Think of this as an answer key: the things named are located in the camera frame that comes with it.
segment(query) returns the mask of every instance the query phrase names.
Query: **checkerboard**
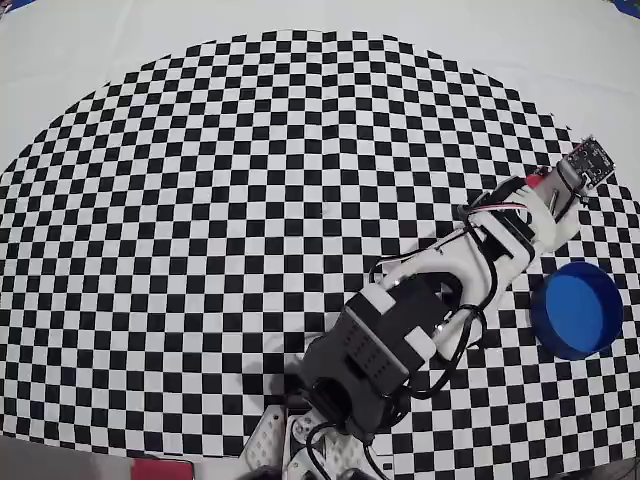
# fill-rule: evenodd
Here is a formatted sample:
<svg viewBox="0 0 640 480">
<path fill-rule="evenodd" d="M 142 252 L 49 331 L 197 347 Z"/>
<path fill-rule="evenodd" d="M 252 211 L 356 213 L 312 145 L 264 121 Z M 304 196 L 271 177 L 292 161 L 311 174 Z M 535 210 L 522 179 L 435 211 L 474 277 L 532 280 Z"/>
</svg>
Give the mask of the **checkerboard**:
<svg viewBox="0 0 640 480">
<path fill-rule="evenodd" d="M 279 31 L 189 48 L 91 93 L 0 177 L 0 425 L 135 456 L 238 455 L 285 365 L 380 255 L 575 138 L 518 92 L 389 36 Z M 432 400 L 378 454 L 396 478 L 526 478 L 636 452 L 638 205 L 614 177 L 577 238 L 521 275 Z M 625 321 L 562 361 L 530 291 L 606 270 Z M 433 382 L 432 363 L 417 380 Z"/>
</svg>

